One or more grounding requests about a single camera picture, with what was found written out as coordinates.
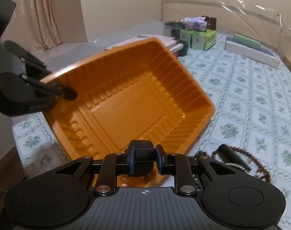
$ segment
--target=metal screw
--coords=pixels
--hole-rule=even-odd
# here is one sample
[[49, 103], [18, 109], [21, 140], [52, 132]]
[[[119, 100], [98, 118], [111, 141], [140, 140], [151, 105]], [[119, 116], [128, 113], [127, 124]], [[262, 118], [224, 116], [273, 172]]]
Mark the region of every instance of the metal screw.
[[96, 190], [99, 193], [107, 193], [107, 192], [111, 191], [111, 188], [110, 188], [110, 186], [100, 185], [100, 186], [97, 186], [96, 187]]
[[180, 187], [180, 191], [182, 191], [183, 193], [192, 193], [193, 191], [195, 191], [195, 188], [190, 185], [184, 185]]

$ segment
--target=ribbed black surface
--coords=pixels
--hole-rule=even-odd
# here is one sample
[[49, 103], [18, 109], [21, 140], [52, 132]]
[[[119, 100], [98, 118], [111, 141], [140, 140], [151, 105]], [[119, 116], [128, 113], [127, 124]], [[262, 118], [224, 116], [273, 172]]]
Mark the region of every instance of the ribbed black surface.
[[[143, 194], [144, 190], [148, 190], [149, 193]], [[223, 230], [229, 228], [207, 217], [196, 200], [177, 196], [172, 188], [119, 188], [114, 196], [96, 199], [86, 214], [61, 229]]]

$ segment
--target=crosshair logo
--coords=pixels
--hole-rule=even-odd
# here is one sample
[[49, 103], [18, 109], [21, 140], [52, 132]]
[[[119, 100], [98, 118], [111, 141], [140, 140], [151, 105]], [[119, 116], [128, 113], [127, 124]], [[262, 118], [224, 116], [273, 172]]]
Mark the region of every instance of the crosshair logo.
[[151, 193], [151, 192], [150, 192], [149, 190], [146, 190], [146, 189], [145, 189], [145, 190], [142, 190], [141, 193], [143, 193], [143, 194], [148, 194], [148, 193]]

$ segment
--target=round rubber pad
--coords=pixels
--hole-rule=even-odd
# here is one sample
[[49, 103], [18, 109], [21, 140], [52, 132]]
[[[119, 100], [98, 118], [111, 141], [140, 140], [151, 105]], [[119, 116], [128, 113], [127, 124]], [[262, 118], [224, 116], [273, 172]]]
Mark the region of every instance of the round rubber pad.
[[18, 184], [7, 192], [5, 205], [19, 226], [56, 228], [85, 212], [89, 194], [70, 176], [53, 174]]
[[213, 219], [231, 228], [255, 229], [276, 224], [285, 209], [283, 194], [240, 172], [216, 176], [203, 191], [203, 208]]
[[264, 196], [257, 189], [240, 187], [229, 192], [229, 200], [240, 207], [252, 208], [260, 205], [264, 200]]
[[47, 207], [61, 200], [62, 191], [56, 187], [41, 186], [30, 190], [26, 198], [34, 206]]

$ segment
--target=tissue box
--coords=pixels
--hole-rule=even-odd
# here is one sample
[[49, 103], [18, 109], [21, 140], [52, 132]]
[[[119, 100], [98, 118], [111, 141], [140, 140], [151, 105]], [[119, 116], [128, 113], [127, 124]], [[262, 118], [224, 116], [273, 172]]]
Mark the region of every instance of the tissue box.
[[186, 29], [188, 30], [198, 30], [198, 31], [206, 31], [207, 29], [207, 21], [205, 17], [186, 17], [184, 18], [184, 22], [186, 24]]
[[210, 29], [206, 32], [182, 29], [180, 39], [187, 41], [190, 48], [207, 50], [216, 43], [217, 34]]

